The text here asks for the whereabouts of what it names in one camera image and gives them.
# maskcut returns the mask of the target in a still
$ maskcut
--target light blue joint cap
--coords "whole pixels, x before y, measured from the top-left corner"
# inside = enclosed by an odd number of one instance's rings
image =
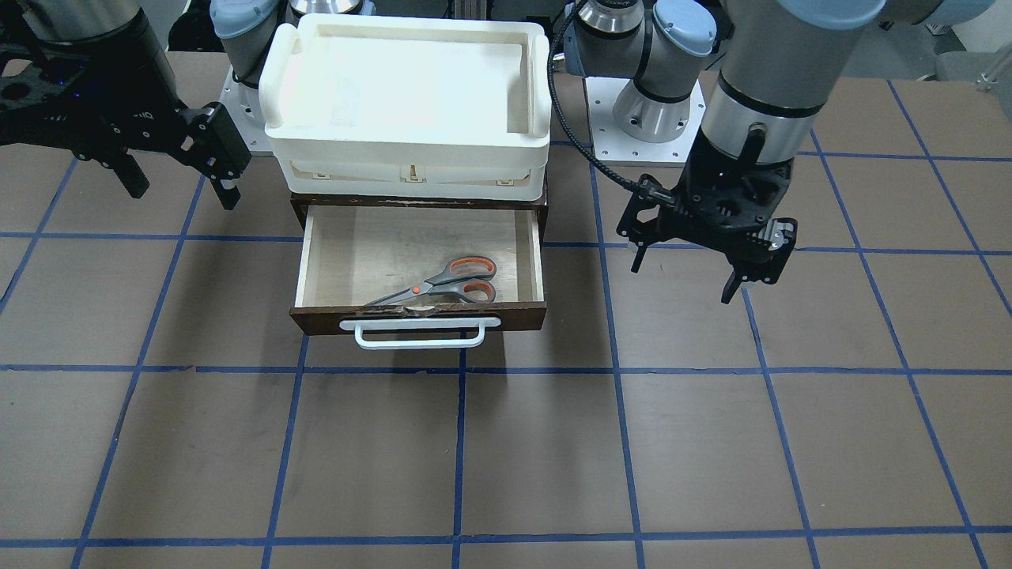
[[[668,39],[693,56],[701,58],[713,51],[716,21],[693,0],[657,0],[654,22]]]
[[[797,19],[824,29],[857,29],[875,19],[886,0],[776,0]]]
[[[253,29],[277,10],[278,0],[210,0],[215,34],[232,39]]]
[[[921,23],[952,25],[969,21],[988,11],[995,0],[942,0],[934,12]]]

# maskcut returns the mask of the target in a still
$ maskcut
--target table surface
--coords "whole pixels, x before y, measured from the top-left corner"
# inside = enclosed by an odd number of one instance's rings
[[[224,56],[170,60],[217,98]],[[798,247],[730,306],[712,251],[630,273],[627,195],[553,133],[544,329],[466,352],[300,333],[273,159],[224,212],[164,156],[135,200],[0,148],[0,566],[1012,566],[993,97],[841,79],[777,210]]]

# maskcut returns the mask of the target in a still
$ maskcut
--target white plastic storage box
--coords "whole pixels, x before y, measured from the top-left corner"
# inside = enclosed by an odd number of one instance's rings
[[[309,14],[271,44],[265,132],[297,193],[536,199],[547,55],[532,23]]]

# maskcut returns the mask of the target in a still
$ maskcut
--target gray chair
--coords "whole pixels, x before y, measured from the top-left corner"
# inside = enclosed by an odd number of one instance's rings
[[[1012,120],[1012,78],[1002,78],[1012,70],[1012,42],[994,54],[949,52],[935,59],[937,81],[973,81],[978,90],[991,91]]]

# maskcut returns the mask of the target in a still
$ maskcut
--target orange scissor handle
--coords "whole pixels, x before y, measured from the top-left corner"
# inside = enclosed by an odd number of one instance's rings
[[[491,303],[496,300],[496,289],[488,280],[469,280],[463,284],[463,294],[473,303]]]
[[[472,255],[459,257],[446,263],[446,268],[439,274],[426,278],[433,284],[445,284],[456,282],[469,278],[485,278],[486,280],[496,275],[496,263],[488,257]]]

